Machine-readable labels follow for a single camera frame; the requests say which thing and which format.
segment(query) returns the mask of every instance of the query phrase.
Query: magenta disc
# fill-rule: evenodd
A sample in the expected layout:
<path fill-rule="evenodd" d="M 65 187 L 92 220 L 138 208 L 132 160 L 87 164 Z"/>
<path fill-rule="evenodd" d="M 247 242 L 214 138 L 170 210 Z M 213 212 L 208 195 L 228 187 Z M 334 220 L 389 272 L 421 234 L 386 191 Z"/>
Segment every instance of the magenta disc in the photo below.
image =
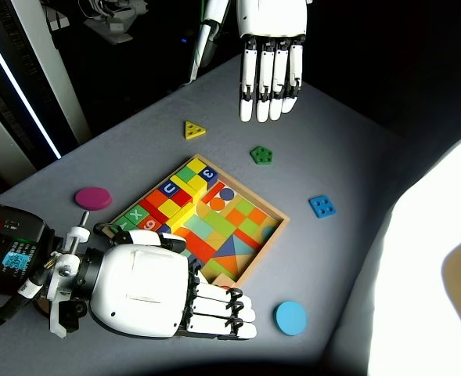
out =
<path fill-rule="evenodd" d="M 79 190 L 75 194 L 75 201 L 78 205 L 86 210 L 100 210 L 112 204 L 112 196 L 108 190 L 97 186 L 90 186 Z"/>

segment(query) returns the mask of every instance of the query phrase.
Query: light strip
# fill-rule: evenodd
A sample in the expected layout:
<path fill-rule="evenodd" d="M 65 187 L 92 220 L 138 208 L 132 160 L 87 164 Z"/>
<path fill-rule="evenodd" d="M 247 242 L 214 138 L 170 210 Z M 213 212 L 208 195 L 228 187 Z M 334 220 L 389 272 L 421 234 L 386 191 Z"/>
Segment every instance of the light strip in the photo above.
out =
<path fill-rule="evenodd" d="M 42 126 L 41 121 L 39 120 L 39 118 L 37 117 L 34 109 L 30 105 L 30 103 L 28 102 L 27 97 L 25 96 L 25 94 L 23 94 L 23 91 L 21 90 L 21 87 L 18 85 L 18 82 L 16 82 L 16 79 L 14 78 L 13 73 L 11 73 L 11 70 L 9 69 L 8 64 L 5 63 L 5 60 L 2 57 L 1 53 L 0 53 L 0 64 L 1 64 L 2 69 L 5 72 L 6 76 L 8 76 L 8 79 L 11 81 L 11 85 L 13 85 L 13 88 L 16 90 L 16 92 L 18 93 L 18 96 L 20 97 L 21 101 L 23 102 L 23 104 L 27 108 L 28 113 L 30 114 L 30 116 L 32 116 L 32 119 L 34 120 L 35 124 L 39 128 L 39 131 L 41 131 L 41 133 L 44 136 L 44 138 L 45 138 L 46 142 L 48 143 L 49 147 L 51 147 L 52 152 L 56 155 L 56 158 L 60 159 L 61 154 L 56 149 L 55 144 L 52 143 L 51 138 L 49 137 L 48 133 L 45 131 L 44 127 Z"/>

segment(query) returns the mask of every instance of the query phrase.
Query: blue triangle tile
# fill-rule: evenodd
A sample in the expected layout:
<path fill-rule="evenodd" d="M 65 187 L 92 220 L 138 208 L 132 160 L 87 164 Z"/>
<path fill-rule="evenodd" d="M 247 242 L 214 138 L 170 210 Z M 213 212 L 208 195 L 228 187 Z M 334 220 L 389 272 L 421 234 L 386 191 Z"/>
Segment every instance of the blue triangle tile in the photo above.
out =
<path fill-rule="evenodd" d="M 236 255 L 252 255 L 254 253 L 254 249 L 251 248 L 249 245 L 244 243 L 235 235 L 233 237 L 233 247 L 236 250 Z"/>
<path fill-rule="evenodd" d="M 233 237 L 226 240 L 225 243 L 216 251 L 213 257 L 235 256 L 236 251 L 233 246 Z"/>

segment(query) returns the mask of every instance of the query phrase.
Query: yellow triangle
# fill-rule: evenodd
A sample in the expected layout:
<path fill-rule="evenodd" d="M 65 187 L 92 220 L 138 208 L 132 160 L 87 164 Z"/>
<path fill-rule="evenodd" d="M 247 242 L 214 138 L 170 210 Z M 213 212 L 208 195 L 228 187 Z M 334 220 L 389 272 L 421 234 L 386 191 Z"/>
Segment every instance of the yellow triangle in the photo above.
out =
<path fill-rule="evenodd" d="M 201 127 L 200 125 L 192 123 L 191 121 L 185 122 L 185 138 L 186 139 L 194 139 L 198 136 L 203 135 L 204 133 L 206 133 L 206 129 Z"/>

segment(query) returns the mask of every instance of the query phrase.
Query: table surface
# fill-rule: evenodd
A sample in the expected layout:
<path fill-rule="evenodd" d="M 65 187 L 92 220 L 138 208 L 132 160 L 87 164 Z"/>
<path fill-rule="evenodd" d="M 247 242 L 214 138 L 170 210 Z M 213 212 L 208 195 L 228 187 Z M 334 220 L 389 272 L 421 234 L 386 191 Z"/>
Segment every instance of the table surface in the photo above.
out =
<path fill-rule="evenodd" d="M 306 84 L 290 114 L 242 123 L 239 75 L 236 57 L 34 174 L 1 195 L 0 203 L 33 212 L 64 235 L 81 217 L 73 201 L 80 188 L 111 192 L 111 206 L 94 211 L 89 222 L 107 221 L 194 154 L 204 155 L 291 217 L 243 286 L 253 299 L 258 336 L 245 342 L 128 338 L 87 315 L 81 329 L 62 340 L 27 307 L 0 328 L 0 374 L 107 376 L 218 360 L 311 363 L 320 357 L 367 252 L 362 243 L 372 184 L 394 140 Z M 185 140 L 185 120 L 207 128 L 206 135 Z M 249 152 L 257 145 L 273 150 L 272 165 L 252 161 Z M 308 199 L 322 194 L 337 214 L 317 219 Z M 107 248 L 101 239 L 89 244 Z M 308 313 L 308 326 L 297 337 L 281 334 L 272 318 L 286 300 Z"/>

